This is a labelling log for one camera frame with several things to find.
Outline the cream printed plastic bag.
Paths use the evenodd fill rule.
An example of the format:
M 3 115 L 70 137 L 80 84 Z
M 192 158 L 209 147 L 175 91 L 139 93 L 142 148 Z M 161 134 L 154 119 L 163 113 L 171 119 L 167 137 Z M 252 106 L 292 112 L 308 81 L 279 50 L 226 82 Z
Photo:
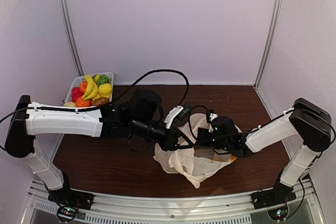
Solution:
M 166 173 L 183 175 L 195 188 L 237 159 L 228 152 L 220 151 L 217 154 L 211 147 L 196 145 L 185 150 L 166 152 L 159 144 L 155 145 L 153 158 Z

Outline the large yellow toy lemon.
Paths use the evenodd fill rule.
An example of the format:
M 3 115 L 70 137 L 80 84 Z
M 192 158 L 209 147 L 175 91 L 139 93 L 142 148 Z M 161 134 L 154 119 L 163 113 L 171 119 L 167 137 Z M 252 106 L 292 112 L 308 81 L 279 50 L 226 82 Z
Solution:
M 110 98 L 113 87 L 110 83 L 101 84 L 98 87 L 98 93 L 101 97 Z

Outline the green toy grape bunch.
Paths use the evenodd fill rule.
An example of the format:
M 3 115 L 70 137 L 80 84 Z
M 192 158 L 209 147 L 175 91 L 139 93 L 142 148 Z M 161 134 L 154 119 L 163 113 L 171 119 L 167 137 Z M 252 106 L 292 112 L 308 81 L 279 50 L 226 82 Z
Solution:
M 106 83 L 111 83 L 111 78 L 106 74 L 100 74 L 99 78 L 97 79 L 97 86 L 101 86 Z

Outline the yellow toy banana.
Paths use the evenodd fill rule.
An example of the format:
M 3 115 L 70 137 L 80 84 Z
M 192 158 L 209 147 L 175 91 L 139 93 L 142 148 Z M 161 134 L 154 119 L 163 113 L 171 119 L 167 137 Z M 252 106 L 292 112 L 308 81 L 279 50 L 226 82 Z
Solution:
M 98 93 L 98 86 L 94 82 L 92 76 L 85 75 L 85 80 L 87 82 L 86 90 L 82 96 L 84 100 L 94 100 L 101 97 Z

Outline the orange toy fruit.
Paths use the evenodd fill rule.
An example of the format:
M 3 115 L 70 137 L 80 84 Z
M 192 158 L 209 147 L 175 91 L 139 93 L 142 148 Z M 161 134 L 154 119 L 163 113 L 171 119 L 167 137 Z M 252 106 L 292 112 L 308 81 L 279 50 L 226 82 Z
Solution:
M 76 107 L 83 107 L 83 108 L 87 108 L 91 106 L 91 100 L 84 100 L 82 97 L 79 97 L 76 102 Z

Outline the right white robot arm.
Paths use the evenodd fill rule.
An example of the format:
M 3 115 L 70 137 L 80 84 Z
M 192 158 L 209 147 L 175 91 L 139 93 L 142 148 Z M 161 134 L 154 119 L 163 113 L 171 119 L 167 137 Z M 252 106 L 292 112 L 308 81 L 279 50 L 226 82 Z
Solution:
M 209 123 L 208 129 L 197 130 L 197 144 L 228 152 L 235 157 L 250 157 L 290 137 L 302 140 L 273 188 L 266 192 L 274 204 L 288 198 L 300 177 L 335 140 L 331 115 L 304 98 L 298 98 L 281 115 L 249 132 L 239 132 L 233 120 L 225 116 L 210 119 Z

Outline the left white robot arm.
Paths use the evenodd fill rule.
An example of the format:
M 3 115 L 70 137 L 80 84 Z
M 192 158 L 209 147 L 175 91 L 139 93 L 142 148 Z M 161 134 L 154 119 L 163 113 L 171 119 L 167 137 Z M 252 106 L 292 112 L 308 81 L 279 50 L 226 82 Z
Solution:
M 34 143 L 38 134 L 75 134 L 100 138 L 121 138 L 137 135 L 157 143 L 164 151 L 192 148 L 194 143 L 173 121 L 183 112 L 176 106 L 167 116 L 153 120 L 156 111 L 163 114 L 162 98 L 151 90 L 136 90 L 128 102 L 111 103 L 89 108 L 47 106 L 21 96 L 11 118 L 5 151 L 12 157 L 23 158 L 28 167 L 44 182 L 55 202 L 71 205 L 80 200 L 70 189 L 67 175 L 46 159 Z

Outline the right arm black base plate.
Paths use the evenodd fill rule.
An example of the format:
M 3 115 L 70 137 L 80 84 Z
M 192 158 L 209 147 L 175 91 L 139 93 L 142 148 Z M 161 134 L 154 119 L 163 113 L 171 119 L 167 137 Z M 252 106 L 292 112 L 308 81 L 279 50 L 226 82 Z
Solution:
M 255 209 L 284 205 L 288 201 L 292 201 L 297 198 L 294 191 L 283 193 L 276 191 L 275 189 L 259 190 L 252 193 L 250 196 Z

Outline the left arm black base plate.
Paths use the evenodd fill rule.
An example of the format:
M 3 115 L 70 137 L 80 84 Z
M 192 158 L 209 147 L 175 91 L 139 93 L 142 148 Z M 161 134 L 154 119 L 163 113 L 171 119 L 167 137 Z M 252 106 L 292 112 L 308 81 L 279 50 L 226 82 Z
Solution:
M 90 210 L 94 195 L 72 189 L 50 190 L 48 200 L 57 205 L 69 206 L 72 208 Z

